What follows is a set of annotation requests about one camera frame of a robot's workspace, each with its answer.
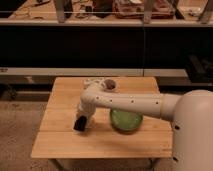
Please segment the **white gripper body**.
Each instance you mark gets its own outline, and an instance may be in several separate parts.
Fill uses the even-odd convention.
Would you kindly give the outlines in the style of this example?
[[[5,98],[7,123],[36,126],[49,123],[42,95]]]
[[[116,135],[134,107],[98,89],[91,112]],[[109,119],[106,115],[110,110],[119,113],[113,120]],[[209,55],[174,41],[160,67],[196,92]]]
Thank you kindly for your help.
[[[80,102],[77,106],[76,120],[81,116],[85,116],[87,118],[86,128],[89,128],[94,123],[93,115],[95,114],[95,112],[96,108],[93,105]]]

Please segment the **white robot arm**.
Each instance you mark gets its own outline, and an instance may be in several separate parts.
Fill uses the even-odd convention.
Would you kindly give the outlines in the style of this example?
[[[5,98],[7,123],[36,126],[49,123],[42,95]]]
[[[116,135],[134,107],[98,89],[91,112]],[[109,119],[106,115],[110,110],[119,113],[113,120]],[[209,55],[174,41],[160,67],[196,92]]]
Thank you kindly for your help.
[[[74,129],[84,131],[95,110],[117,109],[173,124],[172,171],[213,171],[213,92],[183,95],[116,93],[112,80],[87,83],[77,107]]]

